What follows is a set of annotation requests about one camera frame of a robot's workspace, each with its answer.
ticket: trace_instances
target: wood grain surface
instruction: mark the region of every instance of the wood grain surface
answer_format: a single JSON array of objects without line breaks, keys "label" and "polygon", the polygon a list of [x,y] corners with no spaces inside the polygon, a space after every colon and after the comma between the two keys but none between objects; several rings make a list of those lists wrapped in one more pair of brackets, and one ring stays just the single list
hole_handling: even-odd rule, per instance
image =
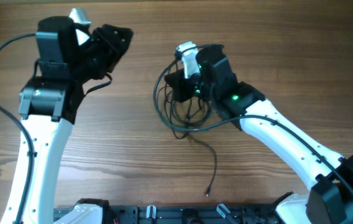
[{"label": "wood grain surface", "polygon": [[[231,124],[196,134],[218,153],[174,139],[157,117],[153,85],[187,40],[225,45],[238,79],[262,91],[290,121],[345,156],[353,153],[353,1],[192,1],[0,6],[0,45],[35,32],[39,20],[83,7],[93,21],[130,27],[131,47],[113,84],[85,98],[66,145],[55,206],[82,197],[112,205],[271,202],[306,192],[271,150]],[[0,105],[17,114],[18,93],[38,57],[33,38],[0,53]],[[98,82],[89,82],[86,89]],[[19,138],[0,113],[0,218]]]}]

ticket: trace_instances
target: wooden tabletop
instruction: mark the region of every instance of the wooden tabletop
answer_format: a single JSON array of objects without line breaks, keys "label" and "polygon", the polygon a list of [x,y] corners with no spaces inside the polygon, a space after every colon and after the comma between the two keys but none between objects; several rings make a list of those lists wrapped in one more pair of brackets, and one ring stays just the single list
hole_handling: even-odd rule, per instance
[{"label": "wooden tabletop", "polygon": [[[0,45],[39,20],[83,7],[93,21],[134,30],[111,86],[81,104],[62,157],[55,206],[80,198],[112,205],[272,202],[305,193],[298,176],[255,138],[226,124],[195,134],[213,157],[177,140],[159,120],[154,82],[187,40],[220,43],[240,81],[331,149],[353,154],[353,1],[155,1],[0,6]],[[33,38],[0,53],[0,105],[17,114],[18,94],[38,57]],[[89,82],[86,89],[100,82]],[[20,132],[0,113],[0,218],[11,190]]]}]

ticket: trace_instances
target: white arm tube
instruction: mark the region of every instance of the white arm tube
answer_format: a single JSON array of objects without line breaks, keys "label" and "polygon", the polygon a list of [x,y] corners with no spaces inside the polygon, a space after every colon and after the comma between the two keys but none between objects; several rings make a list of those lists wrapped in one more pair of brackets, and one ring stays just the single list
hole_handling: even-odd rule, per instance
[{"label": "white arm tube", "polygon": [[[50,116],[30,115],[22,124],[30,133],[34,143],[34,170],[30,183],[27,203],[22,216],[24,223],[53,223],[53,202],[57,187],[60,160],[73,125],[61,119],[51,122]],[[29,158],[26,139],[21,134],[21,148],[16,165],[14,181],[2,224],[10,224],[16,219],[26,182]]]},{"label": "white arm tube", "polygon": [[[281,115],[269,100],[257,101],[246,110],[246,115],[267,116],[284,124],[324,156],[334,168],[341,165],[338,159],[342,155],[324,147],[305,134]],[[326,165],[318,162],[318,158],[312,155],[312,152],[307,147],[281,127],[273,125],[269,121],[256,118],[241,119],[240,124],[247,134],[256,137],[289,165],[298,174],[308,190],[311,190],[312,186],[317,183],[317,175],[322,174],[326,176],[331,172]]]}]

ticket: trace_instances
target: white plastic piece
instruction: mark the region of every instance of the white plastic piece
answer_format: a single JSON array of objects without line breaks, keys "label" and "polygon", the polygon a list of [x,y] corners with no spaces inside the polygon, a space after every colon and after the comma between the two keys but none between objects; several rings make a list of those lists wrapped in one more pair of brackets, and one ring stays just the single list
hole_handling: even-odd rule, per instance
[{"label": "white plastic piece", "polygon": [[[34,151],[37,153],[22,221],[25,224],[52,223],[60,160],[73,125],[65,119],[52,122],[50,116],[40,115],[30,115],[27,120],[22,120],[22,124],[33,139]],[[21,133],[14,181],[1,220],[3,224],[10,224],[16,219],[26,182],[28,151],[26,139]]]},{"label": "white plastic piece", "polygon": [[[184,44],[179,45],[176,50],[182,52],[191,47],[196,47],[196,44],[192,41],[188,41]],[[199,66],[196,61],[196,54],[199,52],[197,48],[186,51],[182,54],[183,71],[185,73],[185,79],[188,79],[194,73],[200,73]]]},{"label": "white plastic piece", "polygon": [[[87,16],[84,10],[80,8],[72,9],[69,17],[73,19],[75,23],[79,23],[84,26],[89,26],[91,24],[91,21],[87,19]],[[89,39],[89,35],[87,35],[83,31],[78,29],[76,29],[76,35],[77,35],[78,45],[85,43]]]},{"label": "white plastic piece", "polygon": [[53,224],[101,224],[103,209],[99,205],[81,204]]},{"label": "white plastic piece", "polygon": [[[338,159],[342,157],[342,155],[324,147],[296,127],[281,115],[269,100],[259,100],[249,106],[246,111],[247,115],[262,115],[277,120],[305,140],[317,152],[324,156],[334,168],[341,165]],[[273,125],[269,121],[257,118],[241,119],[240,124],[247,134],[256,137],[289,165],[296,174],[298,174],[308,190],[311,190],[317,183],[317,175],[322,174],[326,176],[331,172],[324,163],[319,163],[318,158],[312,155],[312,152],[307,147],[281,127]]]},{"label": "white plastic piece", "polygon": [[277,205],[276,212],[286,224],[311,224],[306,216],[308,198],[309,194],[292,194]]}]

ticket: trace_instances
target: wooden table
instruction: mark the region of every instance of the wooden table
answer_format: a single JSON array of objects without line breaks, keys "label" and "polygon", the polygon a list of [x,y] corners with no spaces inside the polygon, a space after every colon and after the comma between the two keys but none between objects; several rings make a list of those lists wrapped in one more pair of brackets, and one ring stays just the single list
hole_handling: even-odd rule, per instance
[{"label": "wooden table", "polygon": [[[114,82],[87,97],[62,157],[55,206],[82,197],[112,205],[271,202],[306,192],[271,150],[231,124],[196,134],[213,157],[174,139],[152,103],[154,81],[187,40],[222,43],[238,79],[262,91],[292,122],[345,156],[353,153],[353,1],[196,1],[0,6],[0,44],[35,32],[39,20],[83,7],[92,27],[130,27],[135,35]],[[0,104],[17,114],[18,93],[38,57],[33,38],[0,53]],[[89,82],[93,86],[99,82]],[[20,134],[0,113],[0,218]]]}]

